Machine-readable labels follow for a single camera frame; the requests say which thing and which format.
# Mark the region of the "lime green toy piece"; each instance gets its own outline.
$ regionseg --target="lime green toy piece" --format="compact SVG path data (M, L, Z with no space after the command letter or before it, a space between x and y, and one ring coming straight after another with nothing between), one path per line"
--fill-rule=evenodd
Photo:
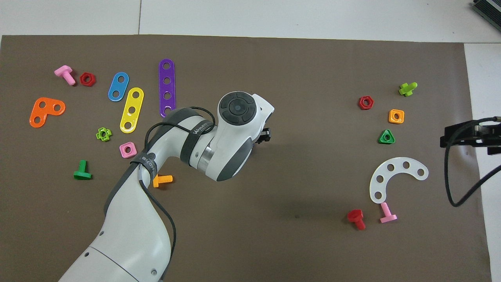
M395 143L395 137L393 137L393 134L389 129L383 131L381 133L381 136L379 136L378 143L380 144L393 144Z
M405 95L405 97L409 97L410 95L412 95L412 91L416 89L416 87L417 87L416 82L412 82L410 85L404 83L400 86L400 90L398 92L400 92L400 95Z
M102 127L100 129L98 129L97 134L96 134L96 138L103 141L103 142L108 142L110 140L111 135L112 135L111 130Z
M76 180L89 180L92 177L92 174L85 172L85 167L87 166L86 160L81 160L78 165L78 171L73 173L73 178Z

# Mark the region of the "plastic toy piece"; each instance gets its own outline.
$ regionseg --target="plastic toy piece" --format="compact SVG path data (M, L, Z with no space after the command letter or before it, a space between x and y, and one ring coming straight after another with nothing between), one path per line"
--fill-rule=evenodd
M389 159L380 164L371 177L369 194L374 203L381 204L386 201L386 184L390 178L399 173L410 174L417 180L428 178L428 168L415 159L407 157ZM378 193L381 194L381 198L376 198Z
M120 130L123 133L131 133L136 129L143 98L144 92L141 88L134 87L129 90L127 100L125 101L124 112L122 114L122 121L120 122Z
M398 91L400 95L405 95L405 97L409 97L412 95L412 91L416 89L417 83L412 82L411 84L404 83L400 86L400 90Z
M73 70L69 66L64 65L64 66L60 67L59 69L55 70L54 73L55 73L55 75L57 75L59 77L63 77L64 80L66 80L66 82L68 84L75 85L76 82L70 74L70 72L72 72L72 71Z
M108 142L110 140L110 136L112 136L111 130L106 129L105 127L98 129L96 134L96 138L103 142Z
M403 110L392 109L388 116L388 121L391 123L404 123L405 112Z
M30 125L38 128L42 127L47 120L47 115L61 115L66 109L66 105L61 100L50 98L38 98L33 105L30 115Z
M78 171L73 173L73 178L76 180L89 180L92 177L92 174L85 172L85 167L87 166L86 160L81 160L78 165Z
M165 117L166 109L176 109L176 78L174 62L170 59L163 59L158 65L158 93L160 115Z
M369 110L374 105L374 100L371 96L362 96L360 100L358 100L358 105L362 110Z
M396 215L391 214L390 209L388 208L388 204L386 204L386 202L381 203L381 208L383 209L384 212L384 217L380 219L381 223L397 219Z
M124 159L135 156L137 154L136 145L134 145L134 143L132 142L127 142L125 144L120 145L120 154L122 154L122 158Z
M115 76L113 77L113 81L111 82L110 90L108 90L108 98L113 102L118 102L122 100L128 85L129 85L129 75L127 75L125 72L119 72L115 74Z
M155 178L153 178L153 187L158 188L159 183L171 183L173 181L172 175L156 175Z
M365 229L365 223L362 220L362 218L364 218L364 214L362 213L362 210L352 210L351 212L348 213L348 220L350 222L355 223L358 230Z
M90 72L84 72L80 76L80 84L85 85L85 86L92 86L96 83L96 76L93 75Z
M380 144L393 144L395 143L395 137L393 137L393 134L389 129L383 131L381 135L379 136L378 143Z

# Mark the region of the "white table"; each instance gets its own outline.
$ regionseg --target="white table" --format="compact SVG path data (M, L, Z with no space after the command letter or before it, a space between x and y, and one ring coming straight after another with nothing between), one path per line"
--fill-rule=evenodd
M471 3L467 0L0 0L0 35L174 34L462 42L467 43L473 118L501 115L498 106L501 105L498 87L501 32L477 15ZM486 149L477 150L477 159L481 176L501 164L501 156L487 156ZM501 175L496 175L482 186L494 282L501 282L499 183Z

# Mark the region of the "purple toy strip with holes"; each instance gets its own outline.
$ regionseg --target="purple toy strip with holes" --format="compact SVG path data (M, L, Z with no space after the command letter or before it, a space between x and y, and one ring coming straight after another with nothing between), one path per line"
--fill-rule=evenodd
M176 78L174 62L163 59L158 65L158 91L160 98L160 115L165 117L165 110L176 109Z

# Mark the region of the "red hexagonal nut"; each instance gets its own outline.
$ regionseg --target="red hexagonal nut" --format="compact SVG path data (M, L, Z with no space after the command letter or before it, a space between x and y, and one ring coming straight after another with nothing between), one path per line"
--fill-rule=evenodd
M80 76L80 84L85 86L92 86L96 83L96 76L90 72L84 72Z
M374 100L371 96L362 96L360 100L358 100L358 105L362 110L369 110L374 105Z

